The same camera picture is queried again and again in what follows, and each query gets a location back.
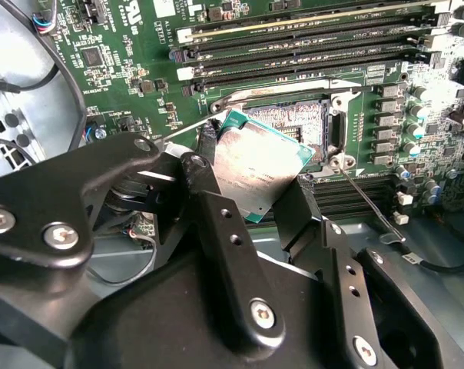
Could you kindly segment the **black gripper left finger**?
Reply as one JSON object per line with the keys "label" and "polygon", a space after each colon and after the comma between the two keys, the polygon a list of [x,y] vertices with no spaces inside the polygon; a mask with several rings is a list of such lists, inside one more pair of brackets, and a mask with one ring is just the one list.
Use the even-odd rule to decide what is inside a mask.
{"label": "black gripper left finger", "polygon": [[[150,171],[161,161],[157,146],[123,133],[0,177],[0,334],[22,347],[46,343],[63,348],[80,334],[100,344],[122,326],[137,334],[124,310],[142,304],[143,324],[151,300],[142,281],[86,308],[74,295],[92,256],[92,229],[108,192],[124,177]],[[178,243],[188,228],[223,288],[216,303],[225,325],[245,348],[277,348],[286,328],[235,202],[225,198],[206,158],[193,153],[172,165],[177,179],[150,184],[167,195],[145,211],[179,220],[169,234]]]}

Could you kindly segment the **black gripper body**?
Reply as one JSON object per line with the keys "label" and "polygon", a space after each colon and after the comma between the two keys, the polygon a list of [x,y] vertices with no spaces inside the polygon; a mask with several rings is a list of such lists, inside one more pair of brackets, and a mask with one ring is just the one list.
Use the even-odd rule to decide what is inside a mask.
{"label": "black gripper body", "polygon": [[55,296],[0,284],[0,342],[56,368],[344,368],[322,284],[260,265],[286,323],[275,351],[240,336],[198,252],[101,300],[83,287]]}

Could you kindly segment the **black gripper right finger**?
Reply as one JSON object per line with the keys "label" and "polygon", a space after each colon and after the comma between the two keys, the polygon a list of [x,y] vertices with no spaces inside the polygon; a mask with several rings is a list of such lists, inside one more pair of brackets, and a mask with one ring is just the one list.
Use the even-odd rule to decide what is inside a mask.
{"label": "black gripper right finger", "polygon": [[413,289],[375,252],[353,253],[298,180],[277,201],[277,229],[293,265],[317,276],[327,353],[339,367],[395,368],[405,346],[416,368],[452,366],[452,338]]}

